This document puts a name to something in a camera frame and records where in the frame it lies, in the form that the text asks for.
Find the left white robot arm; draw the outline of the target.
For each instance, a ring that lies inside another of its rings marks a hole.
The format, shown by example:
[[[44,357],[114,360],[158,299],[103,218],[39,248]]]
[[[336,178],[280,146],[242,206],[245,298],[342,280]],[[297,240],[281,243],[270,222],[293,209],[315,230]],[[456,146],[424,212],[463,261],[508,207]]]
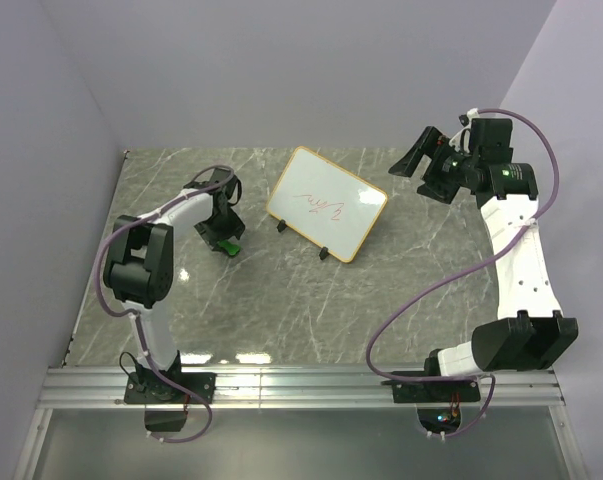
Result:
[[[100,247],[97,298],[108,315],[130,319],[138,349],[133,388],[161,402],[186,392],[167,308],[175,241],[195,231],[211,251],[236,256],[240,247],[235,242],[245,225],[233,207],[241,195],[241,181],[231,167],[207,167],[166,204],[139,216],[119,216]]]

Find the green whiteboard eraser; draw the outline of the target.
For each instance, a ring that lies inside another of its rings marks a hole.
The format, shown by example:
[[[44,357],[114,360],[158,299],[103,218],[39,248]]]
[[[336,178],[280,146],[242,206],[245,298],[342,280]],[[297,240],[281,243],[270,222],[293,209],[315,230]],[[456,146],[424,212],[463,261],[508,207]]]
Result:
[[[234,244],[228,240],[220,241],[218,246],[229,257],[235,257],[241,251],[241,247],[238,244]]]

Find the orange framed whiteboard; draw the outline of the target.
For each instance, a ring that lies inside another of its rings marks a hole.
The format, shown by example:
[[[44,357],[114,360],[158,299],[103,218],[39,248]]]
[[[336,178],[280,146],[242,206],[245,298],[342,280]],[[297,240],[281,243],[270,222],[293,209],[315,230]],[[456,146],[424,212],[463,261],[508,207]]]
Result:
[[[329,255],[350,263],[387,202],[380,188],[300,146],[277,180],[266,211]]]

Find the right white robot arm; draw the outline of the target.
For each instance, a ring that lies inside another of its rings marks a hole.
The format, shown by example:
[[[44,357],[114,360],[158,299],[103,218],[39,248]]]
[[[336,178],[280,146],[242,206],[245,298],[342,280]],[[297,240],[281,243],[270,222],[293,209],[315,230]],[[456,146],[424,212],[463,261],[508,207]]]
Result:
[[[533,167],[515,161],[510,142],[517,117],[501,109],[472,109],[461,116],[462,128],[452,137],[428,126],[388,171],[410,177],[429,159],[418,194],[450,204],[467,189],[493,251],[478,267],[496,269],[496,318],[477,327],[469,341],[434,351],[426,360],[422,386],[436,400],[454,392],[458,379],[548,369],[578,336],[576,319],[563,313],[552,289],[539,232],[539,220],[558,192],[541,203]]]

